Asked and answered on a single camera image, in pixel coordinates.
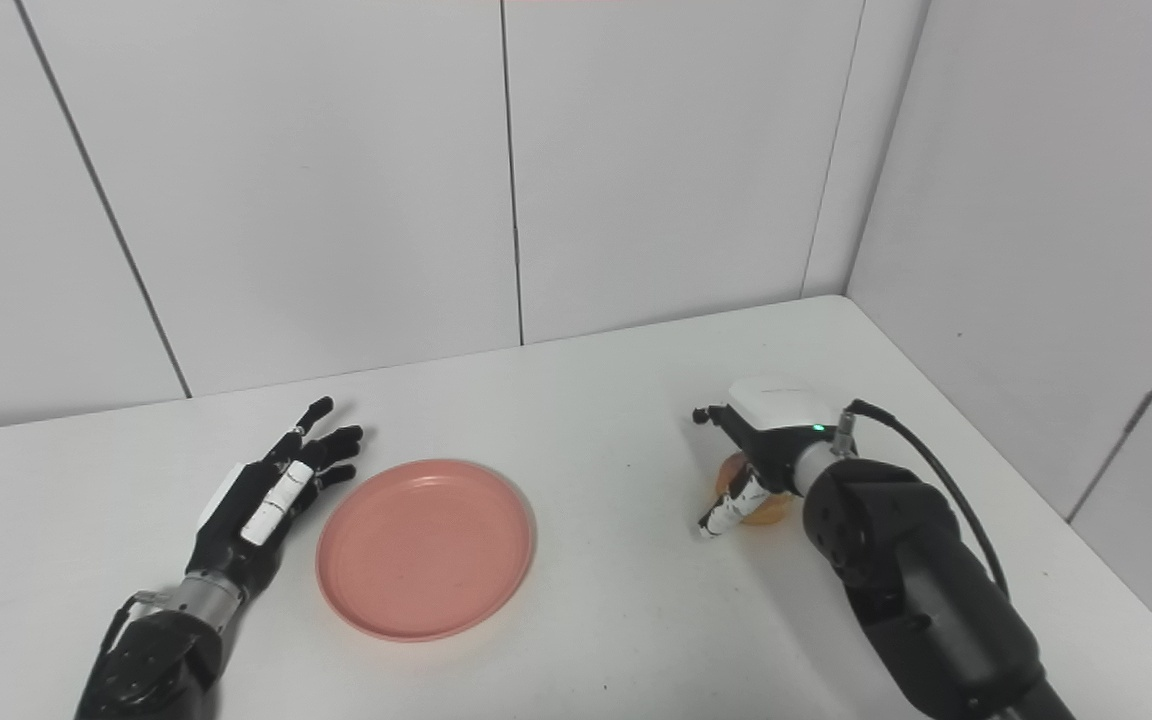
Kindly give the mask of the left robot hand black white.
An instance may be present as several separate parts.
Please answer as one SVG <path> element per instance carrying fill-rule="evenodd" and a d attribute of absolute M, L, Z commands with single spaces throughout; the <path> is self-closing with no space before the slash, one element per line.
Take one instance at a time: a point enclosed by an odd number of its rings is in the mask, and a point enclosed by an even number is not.
<path fill-rule="evenodd" d="M 238 467 L 206 511 L 185 564 L 189 577 L 220 578 L 251 601 L 275 577 L 285 539 L 325 491 L 355 479 L 353 461 L 364 445 L 361 425 L 312 437 L 314 424 L 332 414 L 324 396 L 260 460 Z"/>

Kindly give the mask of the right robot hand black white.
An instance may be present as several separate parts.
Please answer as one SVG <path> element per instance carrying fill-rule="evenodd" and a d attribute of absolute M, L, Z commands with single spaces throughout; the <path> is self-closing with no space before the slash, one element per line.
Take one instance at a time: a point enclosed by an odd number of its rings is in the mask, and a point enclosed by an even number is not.
<path fill-rule="evenodd" d="M 723 404 L 696 407 L 694 423 L 722 429 L 742 455 L 698 521 L 700 535 L 723 536 L 773 498 L 806 497 L 824 470 L 854 450 L 838 416 L 808 382 L 790 376 L 742 378 Z"/>

